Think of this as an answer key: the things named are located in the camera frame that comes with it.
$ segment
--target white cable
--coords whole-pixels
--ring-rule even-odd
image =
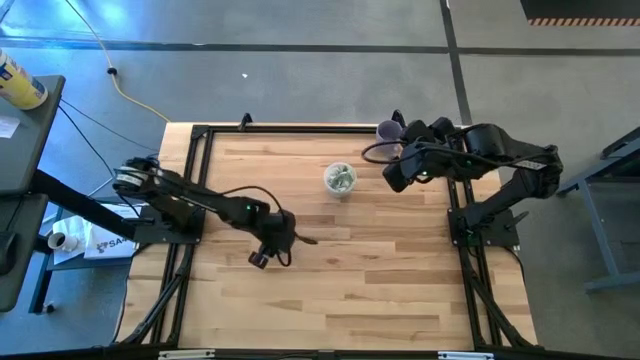
[[[91,27],[91,25],[89,25],[89,22],[84,18],[84,16],[82,16],[82,14],[80,14],[80,12],[75,8],[75,6],[73,6],[71,4],[71,2],[69,2],[69,0],[65,0],[65,2],[71,7],[71,9],[73,10],[73,12],[75,12],[80,19],[85,23],[85,25],[87,25],[87,27],[89,28],[89,30],[91,30],[91,33],[93,34],[93,36],[96,38],[96,41],[98,42],[98,44],[100,45],[100,47],[102,48],[102,51],[104,52],[104,56],[107,58],[107,63],[109,64],[109,68],[110,69],[115,69],[115,67],[113,66],[113,63],[111,62],[111,57],[109,57],[109,52],[107,52],[107,48],[104,46],[104,44],[102,43],[102,40],[100,40],[100,37],[98,36],[98,34],[93,30],[93,28]],[[118,81],[116,80],[116,74],[109,72],[109,74],[111,75],[111,81],[113,82],[113,86],[116,88],[116,90],[118,91],[118,93],[125,99],[131,101],[132,103],[141,106],[149,111],[151,111],[152,113],[156,114],[158,117],[160,117],[162,120],[170,123],[171,120],[169,120],[168,117],[166,117],[165,115],[163,115],[161,112],[159,112],[158,110],[152,108],[151,106],[144,104],[132,97],[130,97],[129,95],[125,94],[121,89],[120,89],[120,85],[118,85]]]

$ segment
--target wooden tabletop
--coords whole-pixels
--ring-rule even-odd
[[[162,167],[183,172],[191,126],[167,125]],[[298,233],[319,244],[296,242],[291,267],[272,260],[260,271],[247,262],[258,240],[208,214],[189,282],[181,348],[472,348],[460,262],[446,222],[446,182],[394,193],[382,178],[383,166],[360,158],[373,141],[373,135],[354,134],[215,135],[207,187],[265,187],[296,215]],[[322,181],[336,161],[357,171],[355,190],[343,200],[331,198]],[[498,174],[473,186],[480,201],[500,187]],[[243,195],[270,202],[259,191]],[[119,339],[156,300],[166,252],[167,246],[154,245],[133,260]],[[504,249],[488,248],[487,261],[497,303],[535,343],[516,260]],[[479,312],[488,339],[484,307]]]

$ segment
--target gray floor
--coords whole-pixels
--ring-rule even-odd
[[[437,0],[77,3],[110,40],[446,45]],[[526,25],[518,0],[449,3],[460,46],[640,47],[638,27],[533,28]],[[5,36],[91,39],[66,4],[54,0],[16,0],[0,31]],[[159,146],[163,121],[118,97],[104,73],[101,52],[3,50],[33,74],[66,76],[66,100],[116,131]],[[410,118],[448,116],[460,122],[448,55],[112,51],[111,56],[123,89],[175,121],[238,121],[249,111],[256,121],[376,123],[400,108]],[[463,56],[461,62],[474,123],[496,123],[515,138],[557,144],[564,178],[597,161],[604,146],[640,125],[638,57]],[[112,166],[150,152],[70,114]],[[40,167],[86,193],[108,178],[63,117],[54,123]],[[99,195],[109,193],[107,188]],[[531,211],[519,232],[540,343],[557,350],[639,357],[640,287],[593,295],[582,290],[585,281],[606,270],[581,199],[527,200],[517,210]],[[18,306],[0,314],[0,353],[107,344],[127,269],[54,274],[48,299],[59,311],[36,316],[26,313],[36,257]]]

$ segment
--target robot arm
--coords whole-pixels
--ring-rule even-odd
[[[430,126],[416,120],[404,129],[400,141],[403,150],[399,159],[383,171],[396,192],[414,181],[425,183],[435,177],[466,181],[503,166],[516,169],[500,191],[462,210],[464,227],[471,230],[525,198],[551,196],[563,168],[556,146],[543,148],[514,140],[493,124],[456,130],[446,118]]]
[[[270,206],[265,202],[244,196],[228,197],[209,190],[176,172],[160,168],[155,159],[134,158],[116,172],[113,184],[116,193],[147,202],[162,214],[162,222],[169,224],[171,231],[183,231],[194,213],[205,209],[231,227],[247,231],[260,240],[259,251],[249,257],[251,264],[264,269],[269,257],[281,253],[289,257],[290,263],[296,238],[296,221],[291,212],[278,209],[270,213]],[[313,243],[306,238],[301,240]]]

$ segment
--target wire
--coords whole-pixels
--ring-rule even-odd
[[[156,151],[156,152],[158,151],[157,149],[154,149],[154,148],[151,148],[151,147],[148,147],[148,146],[142,145],[142,144],[140,144],[139,142],[136,142],[136,141],[134,141],[134,140],[131,140],[131,139],[129,139],[128,137],[126,137],[126,136],[124,136],[124,135],[122,135],[122,134],[119,134],[119,133],[117,133],[117,132],[115,132],[115,131],[111,130],[111,129],[110,129],[110,128],[108,128],[107,126],[105,126],[105,125],[103,125],[102,123],[100,123],[98,120],[96,120],[96,119],[92,118],[91,116],[89,116],[89,115],[85,114],[84,112],[82,112],[82,111],[81,111],[80,109],[78,109],[77,107],[75,107],[75,106],[71,105],[71,104],[70,104],[68,101],[66,101],[65,99],[60,99],[60,101],[62,101],[63,103],[65,103],[67,106],[69,106],[70,108],[72,108],[73,110],[75,110],[75,111],[76,111],[77,113],[79,113],[80,115],[82,115],[82,116],[86,117],[87,119],[89,119],[89,120],[93,121],[96,125],[98,125],[98,126],[100,126],[101,128],[103,128],[103,129],[107,130],[108,132],[112,133],[113,135],[115,135],[115,136],[117,136],[117,137],[119,137],[119,138],[121,138],[121,139],[123,139],[123,140],[126,140],[126,141],[128,141],[128,142],[130,142],[130,143],[132,143],[132,144],[134,144],[134,145],[138,145],[138,146],[140,146],[140,147],[142,147],[142,148],[145,148],[145,149],[147,149],[147,150]]]
[[[138,209],[134,208],[133,205],[131,205],[131,203],[129,201],[127,201],[127,199],[125,199],[122,195],[118,194],[118,197],[120,198],[120,200],[124,201],[125,204],[129,205],[129,207],[131,208],[131,210],[133,210],[133,212],[136,214],[136,216],[138,216],[138,218],[140,217],[140,213],[138,212]]]
[[[493,161],[493,160],[489,160],[489,159],[485,159],[482,156],[479,155],[475,155],[475,154],[469,154],[469,153],[465,153],[465,152],[461,152],[458,150],[453,150],[453,149],[448,149],[445,148],[443,146],[439,146],[437,144],[434,143],[428,143],[428,142],[420,142],[421,145],[425,146],[422,149],[418,149],[418,151],[416,151],[415,153],[403,157],[403,158],[399,158],[399,159],[393,159],[393,160],[376,160],[376,159],[371,159],[369,157],[367,157],[367,152],[369,152],[370,150],[377,148],[379,146],[383,146],[383,145],[391,145],[391,144],[406,144],[406,142],[404,141],[400,141],[400,140],[394,140],[394,141],[382,141],[379,143],[375,143],[372,145],[367,146],[366,148],[364,148],[364,150],[362,150],[362,153],[360,154],[362,156],[362,159],[364,159],[366,162],[372,163],[372,164],[381,164],[381,165],[390,165],[390,164],[397,164],[397,163],[401,163],[403,161],[409,160],[411,158],[416,157],[417,155],[423,153],[423,152],[428,152],[428,151],[435,151],[435,152],[440,152],[440,153],[445,153],[445,154],[452,154],[452,155],[456,155],[458,157],[461,158],[466,158],[469,160],[474,160],[476,162],[480,162],[480,163],[484,163],[487,165],[491,165],[494,167],[501,167],[501,166],[512,166],[515,165],[519,162],[525,161],[525,160],[532,160],[532,159],[536,159],[542,156],[549,156],[549,155],[553,155],[557,153],[557,149],[554,149],[552,152],[546,152],[546,153],[542,153],[542,154],[533,154],[533,155],[529,155],[529,156],[523,156],[511,161],[506,161],[506,162],[497,162],[497,161]]]
[[[278,258],[278,261],[280,262],[280,265],[282,265],[282,267],[289,267],[291,265],[291,251],[287,251],[287,262],[282,261],[282,257],[280,257],[280,252],[276,253],[276,257]]]
[[[520,265],[520,273],[522,274],[522,282],[524,282],[526,284],[527,280],[524,277],[524,265],[522,265],[522,260],[520,260],[520,257],[518,256],[518,254],[516,254],[516,252],[513,251],[513,249],[511,249],[510,247],[504,246],[504,249],[507,250],[509,253],[511,253],[511,255],[513,255],[513,257],[518,262],[518,265]]]
[[[278,201],[278,199],[276,199],[275,195],[273,195],[271,192],[269,192],[269,190],[260,187],[260,186],[242,186],[239,188],[235,188],[235,189],[231,189],[231,190],[227,190],[225,192],[220,193],[221,195],[227,195],[227,194],[231,194],[234,193],[236,191],[241,191],[241,190],[247,190],[247,189],[257,189],[260,190],[262,192],[265,192],[267,195],[269,195],[269,197],[271,197],[271,199],[273,199],[273,201],[276,203],[276,206],[278,206],[278,211],[280,212],[280,214],[282,214],[282,220],[284,221],[284,213],[282,211],[282,206],[280,205],[280,202]],[[306,236],[301,236],[300,234],[298,234],[297,232],[293,232],[293,235],[295,237],[297,237],[298,239],[300,239],[300,241],[302,241],[305,244],[309,244],[309,245],[316,245],[318,244],[318,240],[314,240],[310,237],[306,237]],[[289,265],[291,265],[291,253],[289,253]]]
[[[227,194],[231,194],[234,192],[238,192],[241,190],[248,190],[248,189],[256,189],[256,190],[260,190],[264,193],[266,193],[267,195],[269,195],[269,197],[273,200],[273,202],[276,203],[276,206],[278,207],[278,211],[282,214],[282,219],[284,220],[284,213],[282,212],[282,205],[280,205],[280,202],[278,201],[278,199],[276,199],[275,195],[273,195],[269,190],[261,187],[261,186],[255,186],[255,185],[249,185],[249,186],[241,186],[239,188],[235,188],[235,189],[231,189],[231,190],[227,190],[224,192],[221,192],[220,195],[227,195]]]
[[[80,136],[82,136],[84,141],[87,143],[87,145],[89,145],[89,147],[91,148],[91,150],[93,150],[93,152],[96,154],[96,156],[98,156],[100,158],[100,160],[102,160],[102,163],[107,168],[107,171],[109,171],[109,174],[111,174],[111,177],[113,178],[113,171],[111,171],[111,168],[109,167],[109,164],[107,164],[107,161],[100,155],[100,153],[98,153],[98,150],[96,150],[96,148],[94,148],[93,145],[91,145],[91,142],[89,142],[89,139],[87,139],[87,137],[84,136],[84,134],[82,133],[82,130],[80,130],[78,125],[76,125],[75,121],[73,121],[71,116],[69,116],[69,114],[67,114],[67,112],[62,107],[58,106],[58,108],[67,117],[67,119],[69,119],[69,121],[71,121],[71,124],[73,125],[73,127],[75,127],[76,130],[78,130],[78,133],[80,134]]]
[[[87,25],[87,27],[89,28],[89,30],[91,31],[91,33],[93,34],[93,36],[95,37],[96,41],[98,42],[98,44],[100,45],[100,47],[102,48],[102,51],[104,52],[104,56],[107,58],[107,63],[109,64],[109,69],[107,70],[107,73],[109,75],[111,75],[111,81],[113,82],[113,86],[116,88],[116,90],[118,91],[118,93],[125,99],[131,101],[132,103],[143,107],[149,111],[151,111],[152,113],[156,114],[158,117],[160,117],[161,119],[163,119],[164,121],[170,123],[171,120],[169,120],[168,117],[166,117],[165,115],[163,115],[161,112],[159,112],[158,110],[154,109],[153,107],[146,105],[132,97],[130,97],[129,95],[125,94],[124,92],[122,92],[122,90],[120,89],[120,86],[118,85],[118,81],[116,80],[116,74],[117,74],[117,70],[116,68],[113,66],[113,63],[111,62],[111,57],[109,57],[109,52],[107,52],[107,48],[104,46],[104,43],[102,42],[102,40],[100,39],[100,37],[98,36],[98,34],[93,30],[93,27],[91,27],[91,25],[89,24],[89,22],[84,18],[84,16],[82,16],[82,14],[80,14],[80,12],[75,8],[75,6],[73,6],[71,4],[71,2],[69,2],[69,0],[65,0],[65,2],[71,7],[71,9],[73,10],[73,12],[75,12],[78,17],[80,17],[80,19],[82,20],[82,22],[84,22],[85,25]]]

